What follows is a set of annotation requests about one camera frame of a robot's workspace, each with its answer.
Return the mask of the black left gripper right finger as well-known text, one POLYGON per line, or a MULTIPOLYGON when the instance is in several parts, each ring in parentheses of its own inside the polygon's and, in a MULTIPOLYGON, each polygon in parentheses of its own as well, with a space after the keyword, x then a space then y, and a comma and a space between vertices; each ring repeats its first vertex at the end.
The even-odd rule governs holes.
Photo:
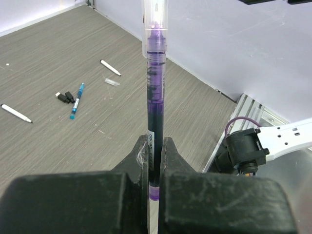
POLYGON ((165 176, 169 173, 194 173, 192 166, 179 154, 171 137, 165 137, 161 152, 159 179, 158 234, 163 234, 162 225, 165 218, 165 176))

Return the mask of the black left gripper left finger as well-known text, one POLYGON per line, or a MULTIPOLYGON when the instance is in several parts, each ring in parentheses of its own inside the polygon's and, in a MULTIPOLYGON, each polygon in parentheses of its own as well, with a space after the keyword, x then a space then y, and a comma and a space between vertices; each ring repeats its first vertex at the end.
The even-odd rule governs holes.
POLYGON ((131 152, 113 168, 126 174, 122 195, 123 234, 149 233, 149 182, 147 136, 141 135, 131 152))

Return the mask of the purple gel pen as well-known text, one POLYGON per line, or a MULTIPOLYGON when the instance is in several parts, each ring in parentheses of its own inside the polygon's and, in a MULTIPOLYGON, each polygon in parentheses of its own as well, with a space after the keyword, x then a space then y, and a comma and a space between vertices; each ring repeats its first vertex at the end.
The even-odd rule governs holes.
POLYGON ((147 143, 149 197, 159 200, 159 180, 164 125, 165 29, 155 23, 147 30, 147 143))

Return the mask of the cyan gel pen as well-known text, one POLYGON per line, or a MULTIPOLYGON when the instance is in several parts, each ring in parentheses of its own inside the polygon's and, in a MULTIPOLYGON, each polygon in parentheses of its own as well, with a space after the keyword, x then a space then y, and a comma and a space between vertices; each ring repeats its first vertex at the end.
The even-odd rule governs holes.
POLYGON ((82 96, 82 93, 83 93, 83 89, 84 89, 84 82, 80 85, 80 87, 78 89, 78 93, 77 93, 77 96, 76 96, 76 99, 75 99, 75 103, 74 103, 74 106, 73 106, 73 108, 71 110, 70 119, 74 119, 75 118, 75 114, 77 112, 78 104, 79 104, 79 101, 81 99, 81 96, 82 96))

